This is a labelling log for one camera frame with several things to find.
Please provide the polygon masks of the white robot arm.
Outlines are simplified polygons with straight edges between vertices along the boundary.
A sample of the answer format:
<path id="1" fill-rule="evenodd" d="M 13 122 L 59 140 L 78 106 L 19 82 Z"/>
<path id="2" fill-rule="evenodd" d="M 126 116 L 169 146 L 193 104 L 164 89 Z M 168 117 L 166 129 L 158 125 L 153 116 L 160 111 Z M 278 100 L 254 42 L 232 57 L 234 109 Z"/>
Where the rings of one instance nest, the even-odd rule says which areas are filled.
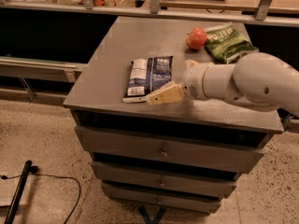
<path id="1" fill-rule="evenodd" d="M 216 99 L 263 112 L 281 108 L 299 116 L 299 72 L 273 55 L 253 52 L 233 64 L 188 60 L 186 65 L 179 83 L 170 81 L 148 94 L 147 103 Z"/>

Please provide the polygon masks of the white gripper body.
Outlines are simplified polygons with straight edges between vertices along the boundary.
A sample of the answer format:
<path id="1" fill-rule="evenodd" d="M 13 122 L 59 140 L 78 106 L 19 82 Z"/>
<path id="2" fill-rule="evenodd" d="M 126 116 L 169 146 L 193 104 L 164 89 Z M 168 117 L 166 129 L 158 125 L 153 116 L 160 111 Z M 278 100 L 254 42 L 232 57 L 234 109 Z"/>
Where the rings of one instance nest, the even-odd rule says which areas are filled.
<path id="1" fill-rule="evenodd" d="M 204 78 L 213 63 L 199 63 L 197 69 L 186 69 L 181 77 L 181 84 L 186 96 L 193 100 L 207 100 L 204 91 Z"/>

